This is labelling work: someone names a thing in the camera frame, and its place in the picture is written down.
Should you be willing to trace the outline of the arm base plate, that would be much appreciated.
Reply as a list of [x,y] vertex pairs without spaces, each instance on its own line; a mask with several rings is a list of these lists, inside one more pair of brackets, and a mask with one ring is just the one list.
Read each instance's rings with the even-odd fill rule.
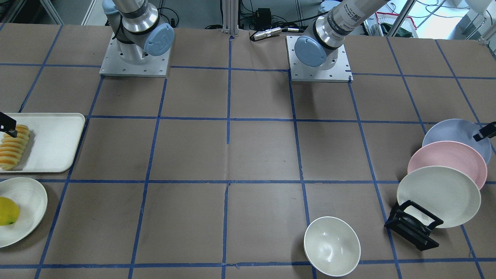
[[287,36],[286,44],[292,81],[347,83],[353,80],[345,46],[342,45],[326,57],[318,67],[305,65],[296,56],[297,36]]
[[175,36],[159,39],[149,34],[127,34],[124,41],[110,39],[100,74],[121,77],[165,78]]

